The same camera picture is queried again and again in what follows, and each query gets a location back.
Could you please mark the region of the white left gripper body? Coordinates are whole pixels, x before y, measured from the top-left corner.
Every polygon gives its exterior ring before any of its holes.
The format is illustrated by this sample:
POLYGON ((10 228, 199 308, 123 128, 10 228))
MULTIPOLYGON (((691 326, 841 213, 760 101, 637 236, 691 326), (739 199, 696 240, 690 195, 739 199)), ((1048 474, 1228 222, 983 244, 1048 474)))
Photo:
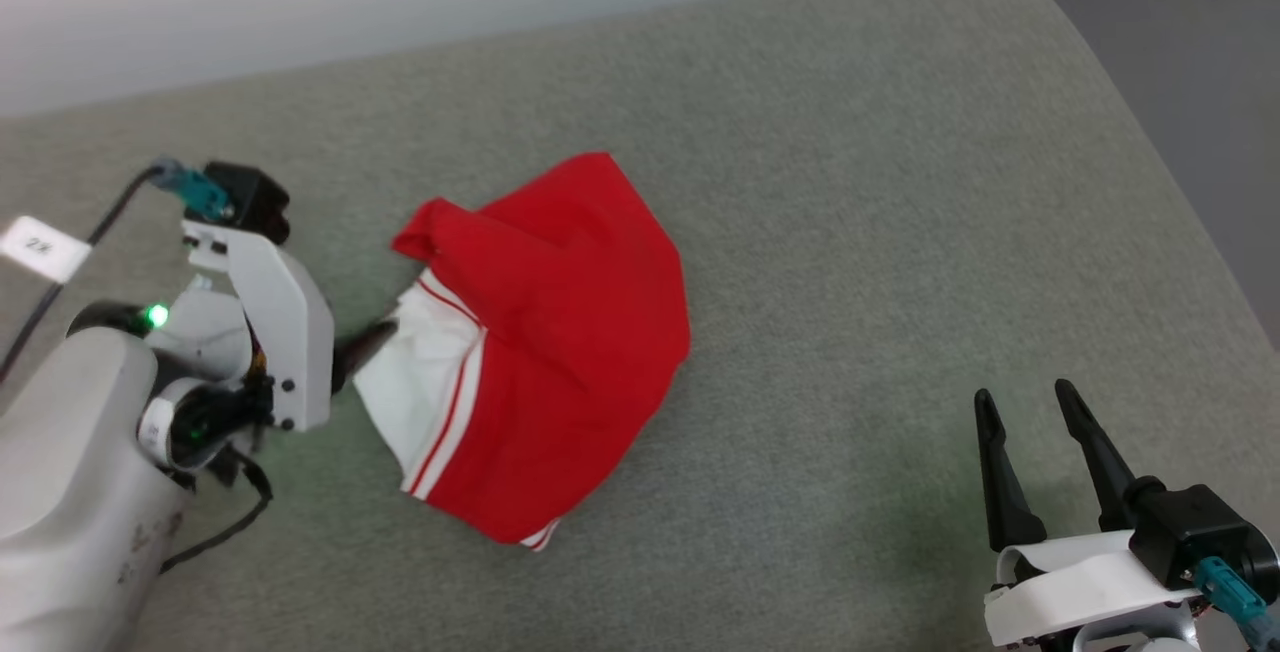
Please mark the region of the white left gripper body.
POLYGON ((275 379, 279 427, 307 432, 330 418, 335 327, 332 309, 306 268, 268 237, 183 220, 196 241, 189 263, 227 277, 275 379))

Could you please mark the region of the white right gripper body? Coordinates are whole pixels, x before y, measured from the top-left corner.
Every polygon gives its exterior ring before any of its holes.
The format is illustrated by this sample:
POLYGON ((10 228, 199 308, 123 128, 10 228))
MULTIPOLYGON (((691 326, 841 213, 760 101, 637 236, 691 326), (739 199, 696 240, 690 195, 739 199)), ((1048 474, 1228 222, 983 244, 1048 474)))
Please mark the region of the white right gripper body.
POLYGON ((1050 539, 1041 529, 989 532, 995 582, 983 598, 1004 651, 1198 651, 1210 610, 1193 587, 1170 589, 1129 550, 1130 532, 1050 539))

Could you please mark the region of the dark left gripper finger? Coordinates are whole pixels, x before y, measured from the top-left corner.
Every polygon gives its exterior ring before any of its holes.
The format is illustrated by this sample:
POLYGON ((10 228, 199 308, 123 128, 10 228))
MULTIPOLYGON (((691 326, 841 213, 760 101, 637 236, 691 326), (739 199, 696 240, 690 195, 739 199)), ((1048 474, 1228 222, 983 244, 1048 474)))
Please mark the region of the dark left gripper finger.
POLYGON ((397 320, 379 320, 335 339, 333 348, 333 395, 338 395, 398 332, 397 320))

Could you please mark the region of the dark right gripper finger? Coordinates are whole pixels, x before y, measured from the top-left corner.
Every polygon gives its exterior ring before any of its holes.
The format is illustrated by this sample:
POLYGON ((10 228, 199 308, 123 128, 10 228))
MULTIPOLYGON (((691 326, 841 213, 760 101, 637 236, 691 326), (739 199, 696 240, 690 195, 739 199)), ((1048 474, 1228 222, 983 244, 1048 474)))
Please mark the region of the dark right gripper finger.
POLYGON ((1012 469, 1005 425, 987 388, 975 392, 974 411, 991 550, 1000 553, 1011 546, 1047 541, 1044 524, 1030 511, 1012 469))
POLYGON ((1078 388, 1057 379, 1053 391, 1070 437, 1080 446, 1100 506, 1102 532, 1155 530, 1158 518, 1151 506, 1155 494, 1165 491, 1156 477, 1135 477, 1108 434, 1097 421, 1078 388))

